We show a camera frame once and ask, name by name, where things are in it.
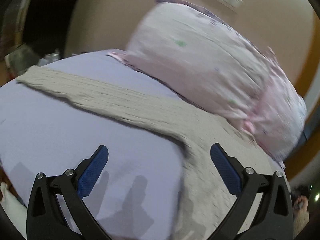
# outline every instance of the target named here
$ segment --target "orange wall trim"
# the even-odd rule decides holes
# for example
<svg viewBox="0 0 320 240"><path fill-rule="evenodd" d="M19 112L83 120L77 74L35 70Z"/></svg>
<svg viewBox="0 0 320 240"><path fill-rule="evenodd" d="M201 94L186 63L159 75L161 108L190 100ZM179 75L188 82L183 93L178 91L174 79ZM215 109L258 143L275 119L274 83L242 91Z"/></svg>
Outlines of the orange wall trim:
<svg viewBox="0 0 320 240"><path fill-rule="evenodd" d="M311 86L320 61L320 20L315 12L313 19L313 39L305 64L294 86L302 97L306 95Z"/></svg>
<svg viewBox="0 0 320 240"><path fill-rule="evenodd" d="M295 89L299 95L304 97L311 86L313 78L316 74L320 61L320 20L314 12L314 30L313 39L309 49L306 62L301 70L300 76L295 84ZM317 106L320 105L318 100L315 108L309 117L314 113ZM313 133L310 139L303 145L293 156L284 161L286 166L285 174L288 181L293 179L301 172L309 162L313 160L320 151L320 130Z"/></svg>
<svg viewBox="0 0 320 240"><path fill-rule="evenodd" d="M293 156L284 161L287 180L293 179L302 171L320 150L320 130L312 134L310 139Z"/></svg>

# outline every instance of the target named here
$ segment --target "beige wall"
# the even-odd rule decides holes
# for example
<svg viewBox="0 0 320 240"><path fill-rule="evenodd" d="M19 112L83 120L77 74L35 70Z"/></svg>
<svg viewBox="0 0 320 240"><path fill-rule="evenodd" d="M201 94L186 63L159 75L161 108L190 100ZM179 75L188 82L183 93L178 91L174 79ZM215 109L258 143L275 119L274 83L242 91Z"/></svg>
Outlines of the beige wall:
<svg viewBox="0 0 320 240"><path fill-rule="evenodd" d="M221 17L262 51L276 53L294 83L308 53L313 9L307 0L243 0L237 13L215 0L188 0ZM66 56L125 45L153 0L78 0L71 21Z"/></svg>

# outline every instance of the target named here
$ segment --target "blue gripper pad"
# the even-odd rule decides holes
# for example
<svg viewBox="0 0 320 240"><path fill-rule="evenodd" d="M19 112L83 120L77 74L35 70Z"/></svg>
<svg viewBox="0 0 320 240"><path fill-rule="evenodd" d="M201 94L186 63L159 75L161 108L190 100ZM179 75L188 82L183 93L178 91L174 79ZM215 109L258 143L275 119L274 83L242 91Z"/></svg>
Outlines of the blue gripper pad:
<svg viewBox="0 0 320 240"><path fill-rule="evenodd" d="M94 184L96 184L104 166L108 161L108 157L109 152L107 147L101 146L99 152L78 179L77 194L79 198L82 199L89 196Z"/></svg>
<svg viewBox="0 0 320 240"><path fill-rule="evenodd" d="M241 194L241 179L217 144L211 146L210 157L230 194Z"/></svg>

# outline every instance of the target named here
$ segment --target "pink pillowcase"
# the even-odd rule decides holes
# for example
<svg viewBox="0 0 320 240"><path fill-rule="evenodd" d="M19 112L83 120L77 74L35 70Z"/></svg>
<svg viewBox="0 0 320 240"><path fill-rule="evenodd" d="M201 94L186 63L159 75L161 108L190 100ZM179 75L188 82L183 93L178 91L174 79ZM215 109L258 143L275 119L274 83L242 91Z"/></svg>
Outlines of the pink pillowcase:
<svg viewBox="0 0 320 240"><path fill-rule="evenodd" d="M243 130L279 163L295 147L304 128L306 105L280 68L270 49L270 78L258 104L248 114Z"/></svg>
<svg viewBox="0 0 320 240"><path fill-rule="evenodd" d="M307 111L273 52L263 56L208 10L173 1L149 12L127 53L112 56L225 117L283 164L300 138Z"/></svg>

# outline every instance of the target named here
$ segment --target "bedding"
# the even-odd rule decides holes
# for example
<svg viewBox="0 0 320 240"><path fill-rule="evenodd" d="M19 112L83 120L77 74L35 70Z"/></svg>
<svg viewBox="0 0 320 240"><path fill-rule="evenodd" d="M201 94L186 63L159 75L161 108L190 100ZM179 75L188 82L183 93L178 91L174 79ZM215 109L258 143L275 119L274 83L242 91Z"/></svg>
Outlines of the bedding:
<svg viewBox="0 0 320 240"><path fill-rule="evenodd" d="M181 100L164 85L107 57L107 53L87 53L48 67L112 82L149 95ZM60 174L67 168L76 167L81 159L91 156L98 145L104 144L116 154L110 154L109 162L92 191L92 198L84 198L89 210L112 236L168 238L175 220L176 196L181 190L180 147L145 130L80 111L65 101L33 91L15 81L0 89L0 100L0 135L4 139L0 142L0 159L25 203L28 203L38 172L45 172L48 176ZM230 133L239 138L232 128ZM273 171L281 169L269 161ZM77 230L63 200L59 200L68 222ZM183 226L176 232L176 239L183 239L192 230L200 234L206 230L190 215L195 209L190 198L187 203L181 203L180 209L184 216L177 228L181 222ZM209 220L214 228L216 214L211 215ZM149 218L153 224L146 229L139 221L148 226Z"/></svg>
<svg viewBox="0 0 320 240"><path fill-rule="evenodd" d="M126 53L110 56L254 135L283 165L300 138L307 111L273 52L264 56L202 7L156 1L169 3L145 16Z"/></svg>
<svg viewBox="0 0 320 240"><path fill-rule="evenodd" d="M17 78L27 86L59 98L66 98L74 106L103 116L176 138L186 146L184 188L181 206L194 208L190 216L202 225L197 238L206 239L227 215L235 201L215 166L210 162L210 147L220 143L244 167L258 173L271 174L266 154L245 134L236 130L226 119L210 114L182 100L155 97L108 83L33 66ZM258 206L252 207L243 228L247 229ZM183 208L178 217L182 218ZM189 228L183 228L187 234Z"/></svg>
<svg viewBox="0 0 320 240"><path fill-rule="evenodd" d="M257 144L283 166L282 160L298 143L304 128L307 108L270 49L270 77L258 104L248 114L244 130L254 135Z"/></svg>
<svg viewBox="0 0 320 240"><path fill-rule="evenodd" d="M161 3L140 22L124 60L241 130L268 79L268 60L229 26Z"/></svg>

